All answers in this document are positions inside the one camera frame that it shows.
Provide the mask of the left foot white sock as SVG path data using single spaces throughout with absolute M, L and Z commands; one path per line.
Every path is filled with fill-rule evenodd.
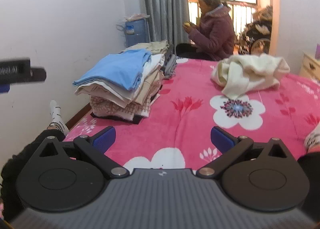
M 65 122 L 61 116 L 61 107 L 57 104 L 55 100 L 51 100 L 50 104 L 50 116 L 51 123 L 47 127 L 48 130 L 58 130 L 66 136 L 69 133 L 69 129 L 67 128 Z

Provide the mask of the white bedside cabinet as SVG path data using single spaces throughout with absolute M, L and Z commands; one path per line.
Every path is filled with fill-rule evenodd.
M 319 60 L 304 53 L 299 76 L 311 79 L 317 83 L 320 81 Z

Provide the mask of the grey curtain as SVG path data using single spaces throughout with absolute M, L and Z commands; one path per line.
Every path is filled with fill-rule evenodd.
M 189 42 L 183 29 L 189 20 L 188 0 L 142 0 L 153 42 L 167 40 L 174 46 Z

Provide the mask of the cream white sweater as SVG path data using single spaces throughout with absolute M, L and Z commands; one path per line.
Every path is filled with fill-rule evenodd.
M 278 89 L 288 73 L 290 67 L 283 57 L 232 55 L 217 63 L 210 79 L 222 88 L 224 96 L 235 100 L 247 92 Z

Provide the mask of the wheelchair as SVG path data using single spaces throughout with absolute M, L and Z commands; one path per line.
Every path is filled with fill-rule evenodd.
M 239 37 L 239 55 L 268 54 L 270 50 L 273 7 L 271 5 L 252 13 L 252 22 L 246 24 Z

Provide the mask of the foot white sock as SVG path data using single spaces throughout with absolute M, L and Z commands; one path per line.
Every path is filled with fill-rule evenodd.
M 65 122 L 61 116 L 61 107 L 57 104 L 55 100 L 51 100 L 50 104 L 50 116 L 51 123 L 47 127 L 48 130 L 58 130 L 66 136 L 69 133 L 69 129 L 67 128 Z
M 305 138 L 304 147 L 307 153 L 315 153 L 320 151 L 320 123 Z

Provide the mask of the pink floral blanket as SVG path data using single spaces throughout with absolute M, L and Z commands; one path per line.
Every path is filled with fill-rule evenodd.
M 181 60 L 139 124 L 86 115 L 67 140 L 113 126 L 116 139 L 106 155 L 129 170 L 204 166 L 220 156 L 210 139 L 215 126 L 256 142 L 278 137 L 295 158 L 305 154 L 304 139 L 319 123 L 318 84 L 288 74 L 278 89 L 250 92 L 233 102 L 210 80 L 214 67 L 209 61 Z

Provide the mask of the blue water bottle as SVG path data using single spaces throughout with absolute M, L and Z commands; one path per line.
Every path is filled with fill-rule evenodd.
M 148 23 L 144 18 L 125 22 L 124 33 L 127 47 L 150 42 Z

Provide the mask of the right foot white sock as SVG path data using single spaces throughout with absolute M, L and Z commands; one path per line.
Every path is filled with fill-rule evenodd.
M 320 123 L 305 138 L 304 147 L 307 153 L 315 153 L 320 151 Z

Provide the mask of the light blue shirt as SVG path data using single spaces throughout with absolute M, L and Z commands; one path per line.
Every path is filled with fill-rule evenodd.
M 152 53 L 146 49 L 127 50 L 119 54 L 109 54 L 93 68 L 74 81 L 74 86 L 95 80 L 113 83 L 127 91 L 132 91 L 141 83 L 144 65 L 150 61 Z

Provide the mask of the stack of folded clothes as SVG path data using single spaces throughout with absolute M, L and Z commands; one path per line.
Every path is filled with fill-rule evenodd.
M 73 86 L 76 95 L 89 95 L 94 117 L 138 124 L 149 117 L 163 81 L 174 76 L 176 66 L 168 41 L 138 43 L 103 57 Z

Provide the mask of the woman in purple jacket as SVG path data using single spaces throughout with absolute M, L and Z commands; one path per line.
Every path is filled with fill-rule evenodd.
M 193 43 L 176 46 L 176 56 L 188 59 L 220 61 L 233 55 L 234 28 L 230 7 L 221 0 L 199 0 L 199 24 L 185 22 L 183 28 Z

